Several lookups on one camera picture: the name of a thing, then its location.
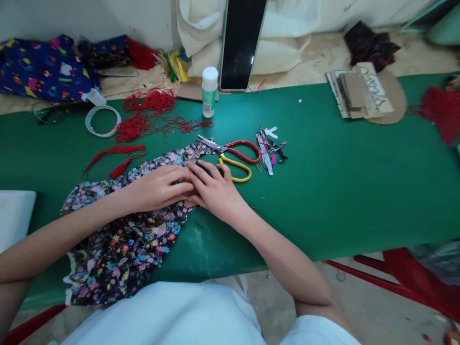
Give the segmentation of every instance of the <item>white tape roll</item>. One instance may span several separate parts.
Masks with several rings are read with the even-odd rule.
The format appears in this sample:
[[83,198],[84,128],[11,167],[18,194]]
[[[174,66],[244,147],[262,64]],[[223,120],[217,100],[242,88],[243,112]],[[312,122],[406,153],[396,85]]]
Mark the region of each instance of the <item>white tape roll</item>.
[[[110,132],[108,133],[105,133],[105,134],[101,134],[101,133],[96,133],[93,129],[93,127],[91,126],[91,120],[92,120],[92,117],[94,116],[94,114],[98,111],[98,110],[101,110],[101,109],[108,109],[108,110],[112,110],[114,113],[115,113],[115,116],[116,116],[116,124],[114,126],[114,129],[112,129]],[[85,124],[86,124],[86,128],[91,132],[93,133],[94,135],[98,136],[98,137],[101,137],[101,138],[108,138],[108,137],[111,137],[113,134],[115,134],[116,132],[116,127],[121,123],[121,116],[120,114],[112,107],[108,106],[108,105],[99,105],[99,106],[96,106],[94,108],[92,108],[88,114],[86,115],[86,119],[85,119]]]

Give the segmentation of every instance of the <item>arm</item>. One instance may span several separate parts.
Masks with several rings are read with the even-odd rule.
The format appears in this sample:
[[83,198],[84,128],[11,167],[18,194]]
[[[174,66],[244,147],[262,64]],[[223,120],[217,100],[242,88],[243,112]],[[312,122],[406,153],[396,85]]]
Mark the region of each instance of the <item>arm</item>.
[[190,171],[166,165],[30,234],[0,254],[0,344],[25,298],[31,278],[64,256],[81,240],[114,219],[134,212],[152,211],[179,200],[193,190]]
[[193,195],[189,199],[207,208],[253,244],[279,283],[294,298],[297,316],[326,317],[359,339],[325,276],[295,244],[246,204],[233,185],[229,167],[218,164],[224,172],[222,177],[213,164],[199,163],[211,176],[197,165],[189,164],[198,176],[192,176],[192,183],[201,196]]

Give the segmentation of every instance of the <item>black floral fabric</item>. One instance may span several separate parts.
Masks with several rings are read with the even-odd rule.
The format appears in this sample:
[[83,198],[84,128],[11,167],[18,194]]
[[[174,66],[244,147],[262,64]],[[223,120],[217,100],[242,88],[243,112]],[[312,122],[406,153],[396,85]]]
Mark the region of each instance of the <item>black floral fabric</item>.
[[[144,174],[166,164],[185,166],[200,155],[215,153],[196,142],[130,170],[117,179],[83,182],[67,197],[61,215],[76,211],[120,190]],[[94,232],[69,253],[70,274],[64,282],[72,285],[66,292],[66,304],[109,304],[133,297],[150,278],[155,266],[171,250],[187,213],[180,201],[152,212],[134,213],[114,220]]]

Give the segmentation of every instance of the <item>hand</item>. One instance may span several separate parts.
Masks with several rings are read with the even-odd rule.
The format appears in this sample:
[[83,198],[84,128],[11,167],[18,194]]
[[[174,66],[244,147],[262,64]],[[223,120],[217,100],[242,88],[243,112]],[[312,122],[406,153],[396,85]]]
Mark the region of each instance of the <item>hand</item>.
[[224,172],[224,177],[222,177],[214,164],[201,160],[198,162],[209,170],[211,176],[196,164],[189,162],[188,168],[198,176],[191,174],[191,180],[200,196],[191,195],[187,199],[208,209],[214,216],[232,225],[233,221],[238,220],[243,213],[251,209],[236,190],[231,180],[230,168],[225,164],[217,164]]
[[[178,164],[164,165],[148,172],[120,190],[118,197],[129,213],[153,211],[186,199],[193,190],[191,173]],[[184,182],[171,185],[174,181]]]

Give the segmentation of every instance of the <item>plastic bottle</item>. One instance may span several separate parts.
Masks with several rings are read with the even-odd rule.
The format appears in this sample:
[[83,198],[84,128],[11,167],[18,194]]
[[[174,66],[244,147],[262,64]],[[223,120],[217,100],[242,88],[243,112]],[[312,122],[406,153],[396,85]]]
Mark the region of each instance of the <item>plastic bottle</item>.
[[96,89],[91,89],[86,94],[86,99],[96,106],[102,106],[107,104],[107,100]]
[[217,79],[219,72],[213,66],[206,67],[203,70],[203,116],[212,117],[214,115],[214,107],[216,105],[217,94]]

